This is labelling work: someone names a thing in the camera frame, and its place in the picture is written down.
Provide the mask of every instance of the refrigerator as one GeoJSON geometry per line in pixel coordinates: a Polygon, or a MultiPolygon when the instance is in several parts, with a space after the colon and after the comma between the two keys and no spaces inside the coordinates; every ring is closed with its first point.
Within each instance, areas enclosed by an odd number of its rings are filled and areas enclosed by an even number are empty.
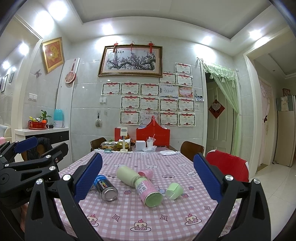
{"type": "Polygon", "coordinates": [[[296,98],[285,96],[276,98],[278,114],[278,134],[276,142],[276,163],[291,167],[295,160],[296,146],[296,98]]]}

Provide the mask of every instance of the tile floor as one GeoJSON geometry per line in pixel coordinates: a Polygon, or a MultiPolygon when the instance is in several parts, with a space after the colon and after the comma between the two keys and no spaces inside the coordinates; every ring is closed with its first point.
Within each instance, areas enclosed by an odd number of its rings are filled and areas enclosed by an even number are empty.
{"type": "Polygon", "coordinates": [[[273,240],[296,208],[296,164],[292,167],[270,164],[254,178],[261,181],[267,199],[273,240]]]}

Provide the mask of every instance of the pink cup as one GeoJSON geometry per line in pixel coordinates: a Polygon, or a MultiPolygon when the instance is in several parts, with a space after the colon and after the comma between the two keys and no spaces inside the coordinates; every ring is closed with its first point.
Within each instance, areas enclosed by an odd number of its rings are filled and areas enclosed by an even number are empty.
{"type": "Polygon", "coordinates": [[[151,180],[152,177],[153,177],[153,171],[151,169],[146,169],[146,170],[143,170],[143,171],[139,171],[138,174],[140,176],[146,176],[149,180],[151,180]]]}

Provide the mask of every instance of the certificate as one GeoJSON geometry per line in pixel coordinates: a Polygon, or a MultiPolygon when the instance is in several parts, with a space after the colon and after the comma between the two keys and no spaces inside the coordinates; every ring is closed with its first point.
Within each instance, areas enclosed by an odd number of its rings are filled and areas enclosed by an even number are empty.
{"type": "Polygon", "coordinates": [[[193,77],[186,74],[177,74],[177,84],[193,87],[193,77]]]}
{"type": "Polygon", "coordinates": [[[178,111],[193,111],[194,112],[194,100],[178,99],[178,111]]]}
{"type": "Polygon", "coordinates": [[[141,97],[138,96],[122,96],[121,109],[139,110],[141,97]]]}
{"type": "Polygon", "coordinates": [[[142,84],[141,95],[159,96],[159,85],[142,84]]]}
{"type": "Polygon", "coordinates": [[[165,126],[178,125],[178,113],[175,112],[161,112],[159,114],[159,124],[165,126]]]}
{"type": "Polygon", "coordinates": [[[140,112],[138,111],[121,111],[120,112],[120,124],[126,125],[139,125],[140,124],[140,112]]]}
{"type": "Polygon", "coordinates": [[[178,100],[163,98],[160,99],[160,111],[177,111],[178,110],[178,100]]]}
{"type": "Polygon", "coordinates": [[[175,63],[175,72],[180,74],[192,75],[190,64],[175,63]]]}
{"type": "Polygon", "coordinates": [[[148,125],[151,122],[151,118],[154,115],[155,120],[159,123],[159,112],[156,111],[141,111],[140,113],[140,125],[148,125]]]}
{"type": "Polygon", "coordinates": [[[156,110],[159,111],[159,99],[151,97],[141,98],[141,110],[156,110]]]}
{"type": "Polygon", "coordinates": [[[193,98],[193,88],[179,86],[179,97],[183,98],[193,98]]]}
{"type": "Polygon", "coordinates": [[[158,83],[175,85],[176,84],[176,74],[163,72],[163,77],[158,79],[158,83]]]}
{"type": "Polygon", "coordinates": [[[123,83],[120,89],[121,95],[139,95],[140,94],[140,84],[138,83],[123,83]]]}
{"type": "Polygon", "coordinates": [[[159,96],[164,97],[178,97],[178,86],[177,85],[159,85],[159,96]]]}
{"type": "Polygon", "coordinates": [[[119,95],[120,83],[105,83],[102,88],[102,95],[119,95]]]}
{"type": "Polygon", "coordinates": [[[196,126],[195,113],[178,113],[179,126],[196,126]]]}

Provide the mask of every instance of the white box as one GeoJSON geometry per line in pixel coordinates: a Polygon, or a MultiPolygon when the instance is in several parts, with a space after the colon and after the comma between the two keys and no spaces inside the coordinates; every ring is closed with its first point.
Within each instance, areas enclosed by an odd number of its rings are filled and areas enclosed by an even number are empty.
{"type": "Polygon", "coordinates": [[[146,148],[146,141],[136,141],[136,150],[144,150],[146,148]]]}

